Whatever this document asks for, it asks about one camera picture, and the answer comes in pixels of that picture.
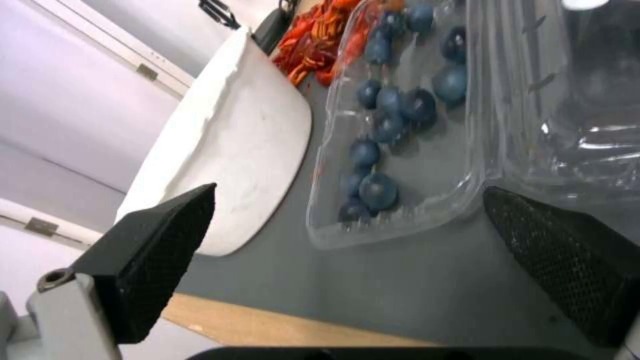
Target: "blueberry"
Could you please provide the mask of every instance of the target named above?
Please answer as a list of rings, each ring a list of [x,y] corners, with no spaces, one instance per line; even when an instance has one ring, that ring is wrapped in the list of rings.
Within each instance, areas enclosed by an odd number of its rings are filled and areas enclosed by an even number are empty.
[[[358,97],[358,102],[365,109],[375,109],[376,108],[376,98],[378,96],[378,92],[380,91],[380,82],[375,79],[369,79],[365,81],[356,96]]]
[[[360,183],[360,199],[372,211],[385,210],[392,207],[398,197],[396,182],[389,176],[374,172]]]
[[[388,26],[392,36],[399,36],[404,33],[404,17],[399,12],[386,11],[380,18],[380,26]]]
[[[399,113],[384,114],[374,122],[372,137],[379,143],[393,144],[406,133],[406,123]]]
[[[403,96],[400,114],[414,129],[429,129],[436,122],[436,101],[427,90],[415,88]]]
[[[440,52],[446,59],[456,63],[467,62],[467,30],[464,26],[449,30],[440,43]]]
[[[380,160],[380,148],[371,139],[357,139],[349,148],[349,158],[357,167],[372,167]]]
[[[369,32],[369,38],[367,41],[384,40],[384,41],[390,42],[391,37],[392,37],[391,28],[384,24],[380,24],[375,28],[371,29],[371,31]]]
[[[364,57],[373,65],[388,63],[391,60],[391,42],[382,38],[371,39],[364,48]]]
[[[431,80],[433,93],[447,107],[459,105],[467,94],[467,68],[464,65],[448,65],[438,71]]]
[[[347,197],[358,197],[360,183],[371,172],[371,168],[357,167],[352,174],[344,176],[340,180],[340,187]]]
[[[427,33],[433,25],[433,6],[414,4],[406,10],[406,27],[414,33]]]
[[[384,86],[378,92],[378,109],[385,113],[392,114],[400,111],[402,93],[397,86]]]
[[[354,198],[347,200],[338,212],[339,222],[368,220],[370,218],[371,212],[367,206],[362,201]]]

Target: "plastic container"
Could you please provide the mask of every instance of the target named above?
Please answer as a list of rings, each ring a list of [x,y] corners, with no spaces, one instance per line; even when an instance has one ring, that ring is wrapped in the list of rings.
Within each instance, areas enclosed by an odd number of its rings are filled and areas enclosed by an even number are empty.
[[[338,61],[354,19],[373,1],[379,0],[364,1],[351,16]],[[316,247],[444,224],[471,209],[487,179],[566,207],[638,199],[640,3],[610,1],[571,12],[556,0],[427,2],[436,8],[435,25],[423,46],[410,42],[397,52],[398,64],[382,72],[359,59],[331,85],[307,209]],[[369,126],[355,101],[357,86],[375,77],[402,90],[431,90],[445,61],[438,39],[464,20],[466,107],[447,111],[438,103],[436,128],[412,136],[404,149],[383,149],[376,171],[398,182],[398,206],[368,222],[338,222],[340,177],[352,168],[348,147]]]

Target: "black object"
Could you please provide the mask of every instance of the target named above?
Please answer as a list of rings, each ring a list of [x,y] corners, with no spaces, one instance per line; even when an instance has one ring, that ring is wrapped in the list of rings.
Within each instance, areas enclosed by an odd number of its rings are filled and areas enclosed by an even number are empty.
[[[143,340],[156,323],[209,227],[215,187],[129,213],[72,265],[93,277],[117,343]]]
[[[240,28],[240,24],[229,7],[220,0],[200,0],[199,7],[218,24],[230,29]]]
[[[596,218],[496,187],[484,208],[515,259],[595,345],[619,345],[640,305],[640,248]]]
[[[544,348],[218,348],[189,360],[582,360]]]
[[[300,0],[280,0],[278,8],[267,16],[253,32],[258,47],[269,55],[289,29]]]
[[[300,0],[279,0],[278,8],[273,10],[254,31],[252,38],[270,55],[280,39],[289,29]],[[220,0],[200,0],[199,7],[216,22],[230,28],[240,28],[240,24],[231,9]]]

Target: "door hinge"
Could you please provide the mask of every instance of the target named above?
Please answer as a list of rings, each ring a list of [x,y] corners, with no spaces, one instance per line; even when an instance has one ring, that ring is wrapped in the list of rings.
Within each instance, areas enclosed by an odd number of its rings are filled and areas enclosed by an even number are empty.
[[[51,237],[56,234],[58,225],[39,218],[31,218],[24,228],[34,233]]]
[[[136,72],[151,81],[155,81],[158,77],[158,73],[154,69],[151,69],[150,67],[142,63],[138,65]]]

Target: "gray table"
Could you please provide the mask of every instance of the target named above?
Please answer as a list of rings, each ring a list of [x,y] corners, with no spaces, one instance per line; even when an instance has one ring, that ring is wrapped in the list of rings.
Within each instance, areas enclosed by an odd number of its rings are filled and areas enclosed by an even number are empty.
[[[450,345],[554,347],[611,358],[519,267],[482,211],[405,238],[313,248],[305,212],[326,90],[312,86],[307,97],[312,139],[279,209],[237,253],[195,256],[178,291]]]

